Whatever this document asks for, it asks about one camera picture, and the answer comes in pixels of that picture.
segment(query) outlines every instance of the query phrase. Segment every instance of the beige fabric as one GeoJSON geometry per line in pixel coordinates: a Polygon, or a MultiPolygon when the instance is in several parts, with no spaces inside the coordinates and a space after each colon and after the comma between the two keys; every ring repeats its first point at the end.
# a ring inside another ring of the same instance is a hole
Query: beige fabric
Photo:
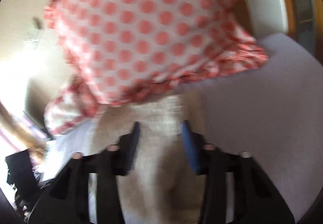
{"type": "MultiPolygon", "coordinates": [[[[134,170],[118,178],[127,223],[197,222],[204,177],[195,176],[187,163],[180,136],[184,119],[191,121],[194,131],[204,133],[196,93],[108,107],[102,115],[92,140],[92,153],[116,143],[120,135],[129,133],[134,121],[141,126],[134,170]]],[[[95,178],[90,181],[92,195],[95,182],[95,178]]]]}

